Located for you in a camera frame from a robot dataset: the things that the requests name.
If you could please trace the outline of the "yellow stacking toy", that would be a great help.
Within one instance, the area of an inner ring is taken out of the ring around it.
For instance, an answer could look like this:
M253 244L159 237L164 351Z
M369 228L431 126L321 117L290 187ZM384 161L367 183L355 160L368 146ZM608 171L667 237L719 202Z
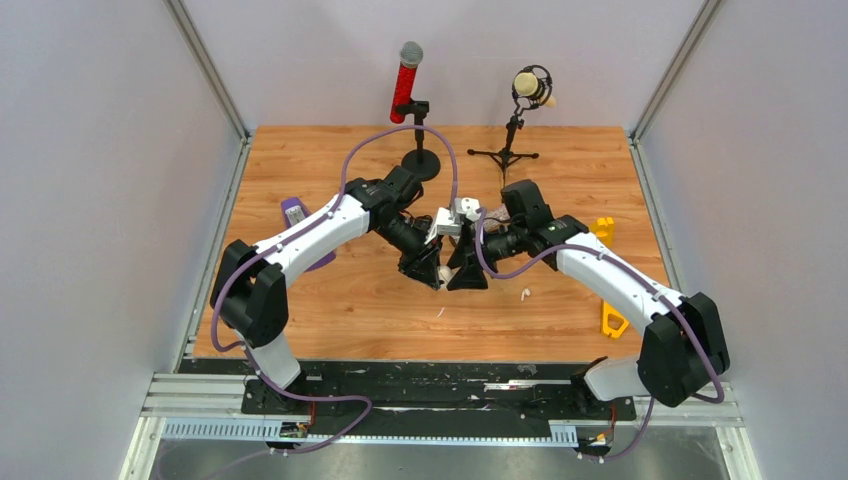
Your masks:
M613 244L616 231L616 223L613 217L597 218L589 229L605 246L610 247Z

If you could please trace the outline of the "white earbud charging case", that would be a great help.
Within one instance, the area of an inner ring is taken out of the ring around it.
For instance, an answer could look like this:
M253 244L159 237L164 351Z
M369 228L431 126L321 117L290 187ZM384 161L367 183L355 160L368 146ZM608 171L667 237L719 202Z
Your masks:
M454 272L449 267L442 265L438 267L438 278L441 285L446 285L453 278Z

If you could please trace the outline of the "purple metronome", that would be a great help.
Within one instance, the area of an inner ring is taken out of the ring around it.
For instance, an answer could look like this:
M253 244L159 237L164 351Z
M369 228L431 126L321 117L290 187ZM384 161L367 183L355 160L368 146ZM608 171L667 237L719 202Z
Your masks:
M306 205L299 197L289 197L281 202L282 217L287 228L290 228L311 215ZM307 272L325 267L337 258L333 250L306 269Z

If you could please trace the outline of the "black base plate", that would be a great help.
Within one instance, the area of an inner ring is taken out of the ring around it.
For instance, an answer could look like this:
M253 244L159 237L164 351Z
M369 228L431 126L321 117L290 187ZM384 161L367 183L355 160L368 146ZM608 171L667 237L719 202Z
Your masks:
M450 363L304 360L285 394L245 360L192 359L181 374L239 375L238 412L277 417L279 438L329 436L351 425L369 437L543 439L557 421L602 431L635 421L631 397L592 400L572 381L581 363Z

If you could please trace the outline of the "beige condenser microphone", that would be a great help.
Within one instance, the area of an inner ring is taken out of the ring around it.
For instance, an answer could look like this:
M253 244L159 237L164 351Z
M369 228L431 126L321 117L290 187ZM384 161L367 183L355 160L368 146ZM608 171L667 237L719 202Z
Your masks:
M512 98L519 112L542 107L554 108L557 100L553 95L550 71L541 65L522 68L513 79Z

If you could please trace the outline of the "black tripod mic stand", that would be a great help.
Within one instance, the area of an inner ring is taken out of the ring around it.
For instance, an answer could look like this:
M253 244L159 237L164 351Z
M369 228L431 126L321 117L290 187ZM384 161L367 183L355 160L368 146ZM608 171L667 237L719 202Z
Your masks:
M483 151L476 149L468 149L467 154L470 156L478 156L483 155L489 157L498 167L501 173L501 181L502 184L506 184L508 170L511 166L515 165L519 160L522 159L538 159L540 157L539 153L516 153L513 151L512 147L515 141L515 137L518 131L520 131L524 126L523 113L526 111L525 107L517 106L511 115L509 121L507 122L506 135L504 146L498 151Z

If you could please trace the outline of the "red glitter microphone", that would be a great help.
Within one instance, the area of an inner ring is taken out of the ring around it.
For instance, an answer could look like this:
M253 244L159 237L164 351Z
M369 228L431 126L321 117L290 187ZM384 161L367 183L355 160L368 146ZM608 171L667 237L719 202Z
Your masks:
M402 46L399 57L400 64L389 115L394 124L404 121L405 115L398 113L397 108L411 102L417 69L424 58L423 48L415 41L407 41Z

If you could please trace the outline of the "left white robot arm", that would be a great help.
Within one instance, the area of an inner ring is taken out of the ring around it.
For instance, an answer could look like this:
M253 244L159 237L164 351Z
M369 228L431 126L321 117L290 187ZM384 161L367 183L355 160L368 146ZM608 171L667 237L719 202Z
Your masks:
M298 411L306 386L285 337L287 290L343 244L375 232L400 253L398 270L434 290L440 287L441 242L404 212L423 191L412 172L394 167L385 178L357 178L322 209L282 233L223 251L210 297L214 314L241 339L254 367L271 382L268 400L283 413Z

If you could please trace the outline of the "yellow plastic triangle toy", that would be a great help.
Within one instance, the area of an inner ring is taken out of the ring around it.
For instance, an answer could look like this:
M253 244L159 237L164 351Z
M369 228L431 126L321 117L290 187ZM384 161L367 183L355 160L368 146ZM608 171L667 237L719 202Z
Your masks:
M601 303L600 331L604 336L613 340L619 339L629 326L630 322L608 302Z

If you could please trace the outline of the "silver glitter microphone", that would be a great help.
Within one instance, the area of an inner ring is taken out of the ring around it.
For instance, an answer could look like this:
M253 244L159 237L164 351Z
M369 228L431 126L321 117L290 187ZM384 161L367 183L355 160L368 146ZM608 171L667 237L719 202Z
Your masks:
M486 214L484 228L487 231L498 229L510 223L510 215L504 205Z

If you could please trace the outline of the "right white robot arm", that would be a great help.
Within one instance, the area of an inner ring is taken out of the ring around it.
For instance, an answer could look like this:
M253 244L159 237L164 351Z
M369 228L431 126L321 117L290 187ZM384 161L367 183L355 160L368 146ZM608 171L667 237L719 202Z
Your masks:
M521 180L504 187L508 214L498 231L485 230L487 211L472 198L439 209L432 228L457 239L449 260L450 290L485 289L489 279L508 279L499 260L529 255L578 281L618 311L642 339L637 355L602 357L577 374L571 403L596 417L612 400L650 397L667 407L689 398L720 403L720 375L730 366L716 303L702 292L685 295L638 271L570 215L555 217L539 187Z

